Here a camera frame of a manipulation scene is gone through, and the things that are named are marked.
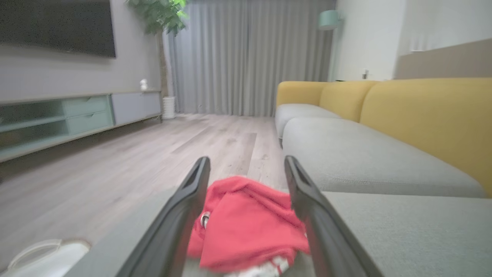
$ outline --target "gray sofa cushion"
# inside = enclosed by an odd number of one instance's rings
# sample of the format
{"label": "gray sofa cushion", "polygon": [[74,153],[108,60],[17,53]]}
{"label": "gray sofa cushion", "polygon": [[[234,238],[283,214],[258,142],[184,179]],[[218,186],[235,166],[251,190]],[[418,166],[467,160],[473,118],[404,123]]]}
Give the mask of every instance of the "gray sofa cushion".
{"label": "gray sofa cushion", "polygon": [[492,200],[325,192],[383,276],[492,273]]}
{"label": "gray sofa cushion", "polygon": [[321,107],[309,104],[283,104],[277,107],[275,112],[275,126],[278,138],[282,138],[285,124],[295,117],[329,117],[340,118],[336,113]]}
{"label": "gray sofa cushion", "polygon": [[282,144],[324,191],[486,197],[464,172],[353,121],[294,118]]}

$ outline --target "yellow cushion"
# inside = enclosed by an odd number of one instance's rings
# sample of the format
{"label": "yellow cushion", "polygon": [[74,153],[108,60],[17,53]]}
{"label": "yellow cushion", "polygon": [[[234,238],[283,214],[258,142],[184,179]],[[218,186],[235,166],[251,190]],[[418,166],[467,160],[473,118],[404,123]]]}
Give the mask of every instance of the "yellow cushion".
{"label": "yellow cushion", "polygon": [[492,78],[381,82],[360,123],[455,166],[492,195]]}
{"label": "yellow cushion", "polygon": [[344,119],[359,122],[364,98],[376,81],[333,82],[321,93],[319,106]]}
{"label": "yellow cushion", "polygon": [[277,88],[277,107],[282,104],[319,105],[319,97],[328,82],[281,82]]}

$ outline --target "sofa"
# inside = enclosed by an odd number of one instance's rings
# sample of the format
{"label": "sofa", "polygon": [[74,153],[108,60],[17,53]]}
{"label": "sofa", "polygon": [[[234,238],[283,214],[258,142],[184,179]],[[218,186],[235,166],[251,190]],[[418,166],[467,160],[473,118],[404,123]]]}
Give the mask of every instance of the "sofa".
{"label": "sofa", "polygon": [[285,155],[322,191],[492,194],[492,78],[282,82]]}

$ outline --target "white figurine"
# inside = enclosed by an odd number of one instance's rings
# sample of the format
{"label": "white figurine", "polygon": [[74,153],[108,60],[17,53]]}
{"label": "white figurine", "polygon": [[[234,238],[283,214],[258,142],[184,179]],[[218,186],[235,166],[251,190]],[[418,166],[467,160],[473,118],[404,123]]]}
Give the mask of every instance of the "white figurine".
{"label": "white figurine", "polygon": [[142,79],[140,81],[140,89],[141,90],[147,90],[148,89],[148,87],[147,87],[147,79]]}

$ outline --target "wall-mounted tv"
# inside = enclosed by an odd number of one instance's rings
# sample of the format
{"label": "wall-mounted tv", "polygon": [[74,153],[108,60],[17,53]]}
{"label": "wall-mounted tv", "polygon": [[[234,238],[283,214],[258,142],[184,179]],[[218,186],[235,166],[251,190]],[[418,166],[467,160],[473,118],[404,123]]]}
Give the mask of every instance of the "wall-mounted tv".
{"label": "wall-mounted tv", "polygon": [[0,0],[0,43],[114,58],[110,0]]}

